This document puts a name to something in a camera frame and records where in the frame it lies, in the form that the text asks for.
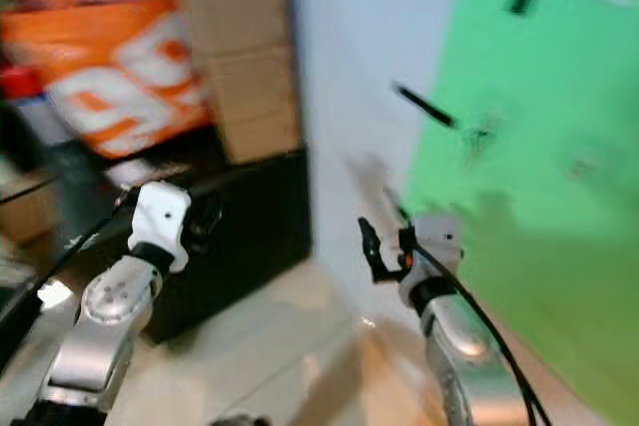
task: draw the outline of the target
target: floor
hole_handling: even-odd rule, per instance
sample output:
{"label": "floor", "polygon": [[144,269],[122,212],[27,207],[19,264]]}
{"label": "floor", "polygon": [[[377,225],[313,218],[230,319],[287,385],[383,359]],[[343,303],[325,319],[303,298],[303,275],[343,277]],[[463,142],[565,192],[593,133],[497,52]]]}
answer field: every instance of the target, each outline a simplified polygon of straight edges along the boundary
{"label": "floor", "polygon": [[[396,230],[396,221],[380,207],[382,189],[404,192],[417,139],[427,127],[393,84],[428,97],[455,0],[296,1],[317,261],[339,296],[375,324],[376,344],[404,390],[425,409],[430,421],[425,424],[438,424],[436,388],[424,364],[417,322],[398,301],[396,286],[371,283],[356,219],[365,215],[384,238]],[[555,425],[606,424],[512,333],[506,335]]]}
{"label": "floor", "polygon": [[[0,381],[0,424],[28,410],[72,312],[64,304],[32,331]],[[389,328],[408,350],[383,340],[379,331]],[[308,260],[173,341],[140,341],[107,424],[204,426],[248,413],[276,426],[443,426],[427,370],[419,370],[429,384],[420,391],[402,373],[411,347],[421,356],[407,334],[353,315],[325,269]],[[605,424],[517,349],[555,426]]]}

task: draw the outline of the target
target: white wall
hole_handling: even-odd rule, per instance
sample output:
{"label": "white wall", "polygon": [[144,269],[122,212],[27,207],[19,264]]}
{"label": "white wall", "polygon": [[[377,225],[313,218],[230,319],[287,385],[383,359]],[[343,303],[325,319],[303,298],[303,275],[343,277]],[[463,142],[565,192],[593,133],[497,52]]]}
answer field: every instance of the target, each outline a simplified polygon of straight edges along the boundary
{"label": "white wall", "polygon": [[[396,286],[371,284],[356,219],[366,215],[384,234],[394,229],[380,207],[381,186],[403,190],[424,118],[391,82],[428,95],[453,6],[454,0],[296,0],[316,255],[396,348],[397,366],[416,391],[432,389],[416,318],[400,304]],[[544,372],[539,381],[548,377]],[[575,414],[573,408],[568,416]]]}

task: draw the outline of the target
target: cardboard box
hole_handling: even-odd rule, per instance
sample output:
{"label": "cardboard box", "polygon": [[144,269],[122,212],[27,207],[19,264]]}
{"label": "cardboard box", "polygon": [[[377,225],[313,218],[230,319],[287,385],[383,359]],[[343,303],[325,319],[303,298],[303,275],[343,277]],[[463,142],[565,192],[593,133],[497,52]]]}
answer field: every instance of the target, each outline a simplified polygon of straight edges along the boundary
{"label": "cardboard box", "polygon": [[215,117],[223,125],[297,108],[287,46],[210,58],[201,73],[215,98]]}
{"label": "cardboard box", "polygon": [[281,155],[301,147],[298,118],[290,110],[241,124],[222,124],[221,131],[225,150],[236,164]]}
{"label": "cardboard box", "polygon": [[58,224],[51,178],[17,174],[0,165],[0,232],[19,245],[39,273],[51,268],[53,230]]}
{"label": "cardboard box", "polygon": [[234,164],[301,145],[288,0],[183,0],[193,55]]}
{"label": "cardboard box", "polygon": [[227,55],[289,41],[287,0],[183,2],[196,54]]}

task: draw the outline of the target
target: black cable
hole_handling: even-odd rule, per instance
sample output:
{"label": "black cable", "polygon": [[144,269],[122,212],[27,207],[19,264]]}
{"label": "black cable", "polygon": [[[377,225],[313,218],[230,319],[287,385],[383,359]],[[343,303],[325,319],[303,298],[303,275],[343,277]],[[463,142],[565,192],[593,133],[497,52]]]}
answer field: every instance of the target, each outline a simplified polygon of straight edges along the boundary
{"label": "black cable", "polygon": [[91,406],[36,401],[27,417],[14,420],[11,426],[102,426],[106,422],[107,413]]}
{"label": "black cable", "polygon": [[466,289],[466,287],[463,284],[461,284],[461,281],[459,281],[454,274],[452,274],[443,264],[441,264],[441,262],[439,262],[437,258],[435,258],[426,249],[424,249],[423,246],[415,242],[414,250],[417,251],[419,254],[421,254],[426,260],[428,260],[442,276],[444,276],[447,280],[449,280],[454,285],[455,289],[457,289],[459,294],[468,302],[468,304],[472,307],[472,309],[479,316],[481,321],[483,321],[483,323],[486,325],[486,327],[488,328],[492,336],[495,338],[495,340],[497,341],[497,344],[499,344],[501,354],[503,354],[503,357],[506,359],[506,361],[512,368],[512,372],[524,396],[524,402],[526,404],[528,421],[530,425],[536,426],[537,424],[534,411],[532,411],[532,407],[530,405],[530,402],[532,402],[535,409],[539,412],[539,415],[541,416],[541,419],[543,420],[544,424],[546,426],[552,426],[550,418],[548,417],[545,409],[541,405],[541,401],[539,401],[537,394],[532,389],[532,386],[528,382],[528,379],[526,378],[526,376],[523,374],[523,371],[521,371],[521,368],[519,367],[517,360],[515,359],[514,355],[512,354],[512,351],[508,347],[508,343],[506,343],[506,340],[503,339],[503,336],[501,336],[501,333],[499,332],[497,327],[494,325],[492,320],[488,317],[488,315],[483,310],[483,308],[479,305],[479,303],[474,298],[472,293],[470,293],[470,291],[468,291],[468,289]]}
{"label": "black cable", "polygon": [[37,192],[38,190],[46,187],[47,185],[52,184],[56,180],[57,180],[57,178],[53,177],[53,178],[47,179],[46,181],[44,181],[44,182],[42,182],[42,183],[40,183],[38,185],[34,185],[33,187],[29,187],[28,189],[25,189],[22,192],[18,192],[17,194],[11,195],[9,197],[5,197],[4,199],[0,200],[0,205],[8,204],[9,202],[13,202],[14,200],[18,200],[20,197],[24,197],[26,195],[32,194],[34,192]]}
{"label": "black cable", "polygon": [[124,207],[129,207],[136,203],[139,191],[140,189],[131,189],[120,195],[114,203],[110,216],[102,218],[90,229],[84,232],[73,246],[62,253],[62,255],[56,260],[55,264],[49,270],[49,272],[47,272],[46,275],[34,280],[32,284],[29,284],[25,288],[24,292],[20,295],[19,298],[15,298],[11,308],[7,308],[4,311],[0,310],[0,331],[2,331],[3,328],[7,324],[9,324],[9,321],[11,321],[16,315],[20,314],[22,306],[25,304],[29,304],[30,301],[34,299],[34,296],[38,294],[40,288],[44,286],[47,281],[49,281],[53,276],[62,271],[67,261],[69,261],[69,259],[71,259],[71,257],[76,254],[82,248],[82,246],[84,246],[87,241],[91,239],[94,234],[102,230],[102,228],[104,228],[121,209],[123,209]]}
{"label": "black cable", "polygon": [[445,127],[449,127],[450,129],[456,128],[457,124],[455,122],[455,119],[453,119],[450,115],[446,114],[443,110],[438,109],[432,104],[429,104],[424,99],[420,98],[417,94],[405,88],[403,85],[396,84],[395,88],[397,89],[400,95],[402,95],[404,98],[406,98],[410,102],[413,102],[415,105],[420,107],[428,115],[430,115],[432,118],[440,122]]}

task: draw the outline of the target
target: tile floor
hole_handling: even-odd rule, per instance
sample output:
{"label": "tile floor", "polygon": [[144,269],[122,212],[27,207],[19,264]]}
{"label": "tile floor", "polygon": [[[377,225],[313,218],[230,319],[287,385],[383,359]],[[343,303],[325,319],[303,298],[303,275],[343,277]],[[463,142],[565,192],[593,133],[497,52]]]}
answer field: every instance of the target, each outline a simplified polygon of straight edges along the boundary
{"label": "tile floor", "polygon": [[[0,381],[0,425],[29,408],[72,312],[66,304],[43,318]],[[403,333],[353,316],[323,267],[308,260],[173,341],[140,341],[107,424],[204,426],[249,413],[276,426],[443,426],[428,372],[413,364],[426,385],[415,391],[399,367],[410,356],[396,349]],[[421,344],[406,341],[420,355]],[[553,398],[556,425],[605,424],[517,349],[542,398]]]}

